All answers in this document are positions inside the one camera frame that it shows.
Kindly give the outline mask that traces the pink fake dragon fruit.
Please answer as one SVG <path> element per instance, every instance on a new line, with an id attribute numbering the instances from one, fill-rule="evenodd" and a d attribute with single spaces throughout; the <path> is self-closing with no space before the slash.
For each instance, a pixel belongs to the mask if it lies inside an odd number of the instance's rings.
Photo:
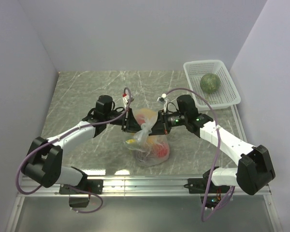
<path id="1" fill-rule="evenodd" d="M 163 142 L 160 144 L 155 144 L 153 147 L 153 154 L 154 157 L 162 159 L 162 158 L 168 158 L 170 153 L 170 148 L 168 143 Z"/>

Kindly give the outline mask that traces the aluminium rail frame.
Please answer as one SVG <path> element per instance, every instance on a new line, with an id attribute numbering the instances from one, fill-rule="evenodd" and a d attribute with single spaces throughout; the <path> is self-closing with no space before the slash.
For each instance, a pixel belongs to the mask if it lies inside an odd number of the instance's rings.
<path id="1" fill-rule="evenodd" d="M 238 109 L 235 105 L 231 106 L 232 114 L 235 119 L 237 130 L 241 139 L 247 140 L 244 128 L 239 116 Z M 190 176 L 128 176 L 115 175 L 114 177 L 93 175 L 93 180 L 103 179 L 102 197 L 197 197 L 200 200 L 201 193 L 188 193 L 188 188 L 184 188 L 184 184 L 188 182 Z M 32 195 L 22 195 L 17 193 L 13 206 L 13 212 L 10 216 L 6 232 L 15 232 L 19 215 L 23 208 L 26 197 L 65 197 L 65 198 L 85 198 L 87 195 L 77 193 L 76 195 L 60 194 L 59 191 L 64 188 L 60 185 L 54 185 L 51 188 L 41 188 Z M 270 221 L 271 231 L 283 232 L 281 222 L 276 210 L 274 199 L 270 187 L 267 185 L 257 195 L 263 196 L 266 215 Z"/>

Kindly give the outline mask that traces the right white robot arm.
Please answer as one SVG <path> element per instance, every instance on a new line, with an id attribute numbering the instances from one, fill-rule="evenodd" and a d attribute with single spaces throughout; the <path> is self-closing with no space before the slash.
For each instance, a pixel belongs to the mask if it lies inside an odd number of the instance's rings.
<path id="1" fill-rule="evenodd" d="M 223 129 L 208 115 L 199 113 L 190 95 L 181 95 L 176 101 L 176 112 L 158 112 L 150 129 L 151 135 L 166 135 L 173 127 L 185 126 L 189 132 L 216 146 L 236 164 L 236 168 L 216 167 L 212 172 L 206 172 L 203 175 L 205 191 L 214 193 L 220 186 L 235 186 L 248 195 L 254 195 L 275 179 L 266 147 L 246 143 Z"/>

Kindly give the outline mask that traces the clear plastic bag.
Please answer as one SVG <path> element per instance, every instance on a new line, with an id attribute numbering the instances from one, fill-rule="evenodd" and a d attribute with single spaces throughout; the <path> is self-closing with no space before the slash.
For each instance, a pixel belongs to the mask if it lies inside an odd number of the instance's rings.
<path id="1" fill-rule="evenodd" d="M 169 156 L 168 158 L 162 159 L 154 157 L 152 147 L 155 144 L 160 144 L 163 142 L 168 143 L 167 137 L 165 135 L 155 135 L 155 136 L 149 135 L 151 132 L 151 128 L 156 121 L 157 119 L 151 119 L 146 120 L 144 123 L 138 122 L 138 124 L 141 126 L 141 130 L 137 133 L 127 134 L 125 136 L 125 139 L 123 140 L 124 146 L 132 152 L 137 163 L 144 167 L 159 165 L 169 159 Z M 135 139 L 137 142 L 128 145 L 125 143 L 125 141 L 128 139 Z"/>

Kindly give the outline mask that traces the fake orange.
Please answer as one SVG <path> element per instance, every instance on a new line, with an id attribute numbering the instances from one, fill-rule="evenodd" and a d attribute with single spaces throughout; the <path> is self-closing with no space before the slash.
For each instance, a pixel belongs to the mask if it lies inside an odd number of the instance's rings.
<path id="1" fill-rule="evenodd" d="M 142 108 L 136 112 L 135 117 L 139 123 L 144 123 L 146 120 L 157 119 L 157 112 L 151 109 Z"/>

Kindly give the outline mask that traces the green fake melon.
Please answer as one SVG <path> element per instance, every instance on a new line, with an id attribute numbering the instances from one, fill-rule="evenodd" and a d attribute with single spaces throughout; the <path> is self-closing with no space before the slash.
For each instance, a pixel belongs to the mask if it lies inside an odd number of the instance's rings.
<path id="1" fill-rule="evenodd" d="M 212 94 L 219 90 L 221 85 L 221 80 L 218 75 L 213 73 L 207 73 L 202 76 L 200 80 L 200 88 L 203 92 L 207 94 Z"/>

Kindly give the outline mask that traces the white plastic basket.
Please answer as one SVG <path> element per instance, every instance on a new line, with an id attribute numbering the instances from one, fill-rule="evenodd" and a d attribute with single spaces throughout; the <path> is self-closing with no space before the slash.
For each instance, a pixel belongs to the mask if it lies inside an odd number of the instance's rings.
<path id="1" fill-rule="evenodd" d="M 201 98 L 208 101 L 213 109 L 224 109 L 241 102 L 241 97 L 225 66 L 220 60 L 200 60 L 183 65 L 189 88 L 199 110 L 208 110 Z"/>

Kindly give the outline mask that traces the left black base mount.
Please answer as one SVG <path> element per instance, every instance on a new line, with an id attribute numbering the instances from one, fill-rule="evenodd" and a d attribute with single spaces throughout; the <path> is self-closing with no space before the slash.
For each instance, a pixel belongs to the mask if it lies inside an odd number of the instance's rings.
<path id="1" fill-rule="evenodd" d="M 91 197 L 102 198 L 103 180 L 89 179 L 78 186 L 61 185 L 59 195 L 69 196 L 69 206 L 71 208 L 86 208 L 89 205 Z"/>

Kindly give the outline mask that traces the yellow fake banana bunch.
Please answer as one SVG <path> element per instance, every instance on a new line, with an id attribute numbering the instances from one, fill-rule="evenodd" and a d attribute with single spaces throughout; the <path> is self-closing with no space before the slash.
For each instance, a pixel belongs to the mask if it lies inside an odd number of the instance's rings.
<path id="1" fill-rule="evenodd" d="M 134 144 L 136 143 L 137 141 L 135 139 L 128 139 L 125 141 L 126 144 L 130 145 L 130 144 Z"/>

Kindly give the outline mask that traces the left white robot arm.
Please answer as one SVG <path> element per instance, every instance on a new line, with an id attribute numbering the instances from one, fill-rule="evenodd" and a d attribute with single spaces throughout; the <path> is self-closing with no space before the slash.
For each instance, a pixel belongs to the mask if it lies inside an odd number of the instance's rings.
<path id="1" fill-rule="evenodd" d="M 62 184 L 70 185 L 76 194 L 86 192 L 87 175 L 77 168 L 64 167 L 63 157 L 85 141 L 100 135 L 107 124 L 124 126 L 131 113 L 129 104 L 134 98 L 125 93 L 122 100 L 124 106 L 120 112 L 114 107 L 112 97 L 101 95 L 95 107 L 71 129 L 48 139 L 34 139 L 21 165 L 21 173 L 45 188 Z"/>

